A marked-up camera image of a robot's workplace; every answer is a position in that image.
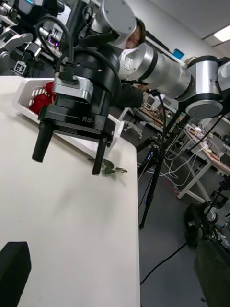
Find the white table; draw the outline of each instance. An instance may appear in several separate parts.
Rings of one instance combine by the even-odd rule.
[[[198,143],[198,139],[196,139],[196,137],[194,137],[189,131],[184,130],[184,132],[187,135],[187,137],[192,140],[192,143],[193,143],[192,146],[194,144]],[[196,147],[196,149],[194,149],[194,151],[195,150],[199,151],[200,149],[201,149],[201,147],[200,147],[200,145],[198,145]],[[211,166],[214,166],[217,170],[221,171],[223,174],[225,174],[227,176],[230,175],[230,168],[227,167],[225,164],[223,164],[221,161],[216,160],[206,150],[202,150],[199,154],[201,154],[203,156],[203,159],[207,161],[207,164],[198,173],[195,173],[195,171],[192,169],[192,167],[189,164],[187,164],[189,169],[191,170],[191,174],[194,178],[183,188],[183,190],[178,194],[177,198],[181,199],[185,194],[188,194],[191,197],[193,197],[194,199],[198,200],[199,202],[204,203],[206,201],[211,201],[211,199],[210,199],[209,195],[207,194],[205,188],[201,184],[200,178],[211,168]],[[199,195],[190,191],[190,188],[196,183],[197,183],[201,193],[203,194],[204,199],[202,197],[200,197]]]
[[[136,149],[110,153],[117,177],[92,175],[87,157],[53,137],[31,159],[38,127],[12,105],[20,77],[0,89],[0,248],[27,241],[32,271],[19,307],[139,307]]]

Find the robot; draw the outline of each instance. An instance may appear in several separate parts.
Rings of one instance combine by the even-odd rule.
[[[18,61],[14,70],[23,75],[27,63],[35,60],[42,52],[41,42],[36,38],[35,25],[47,14],[57,16],[64,11],[60,0],[15,0],[13,6],[4,2],[0,6],[0,15],[11,18],[13,25],[5,28],[0,35],[0,73],[9,69],[10,53],[25,44],[23,61]],[[51,33],[43,28],[40,35],[45,39],[51,38]]]
[[[63,58],[58,64],[56,102],[39,116],[36,161],[42,162],[55,131],[98,141],[93,174],[99,174],[114,133],[108,109],[113,99],[119,99],[121,79],[149,84],[177,99],[180,110],[191,117],[211,118],[228,112],[229,59],[204,56],[184,68],[148,44],[123,52],[136,28],[135,16],[125,1],[87,5],[79,0],[67,27],[79,46],[71,50],[74,60],[69,60],[61,73]]]

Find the man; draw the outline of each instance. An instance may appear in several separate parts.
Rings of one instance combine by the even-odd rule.
[[[126,43],[126,49],[138,47],[145,42],[146,28],[144,23],[137,18],[137,28],[130,36]],[[143,94],[148,88],[146,86],[139,86],[138,88],[130,84],[122,85],[122,94],[118,99],[116,106],[120,107],[140,107],[143,103]]]

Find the gray carpet floor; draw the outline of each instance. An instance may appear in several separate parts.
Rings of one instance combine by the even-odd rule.
[[[111,108],[110,113],[118,117],[121,110]],[[154,131],[143,127],[143,139],[154,135]],[[122,137],[135,146],[142,141],[133,130],[122,133]],[[142,162],[148,149],[138,154],[138,162]],[[183,183],[188,175],[188,167],[183,167],[178,173],[178,184]],[[151,174],[144,174],[138,183],[138,203],[146,190]],[[207,193],[210,195],[217,190],[222,176],[215,169],[210,169],[201,179]],[[199,193],[195,186],[193,191]],[[177,199],[173,184],[166,178],[160,177],[154,199],[149,209],[146,224],[139,231],[140,279],[142,280],[159,262],[173,254],[185,243],[184,212],[187,206],[195,202],[190,196]],[[145,204],[139,210],[139,222],[142,219]],[[196,251],[185,247],[176,256],[160,266],[141,286],[142,307],[205,307],[202,289],[194,271]]]

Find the red object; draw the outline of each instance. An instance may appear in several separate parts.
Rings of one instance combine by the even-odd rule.
[[[49,104],[52,104],[55,99],[56,95],[53,93],[53,87],[54,87],[54,82],[49,82],[46,85],[46,94],[41,94],[35,97],[33,104],[30,106],[30,110],[37,115],[41,112],[41,109],[44,106],[47,106]]]

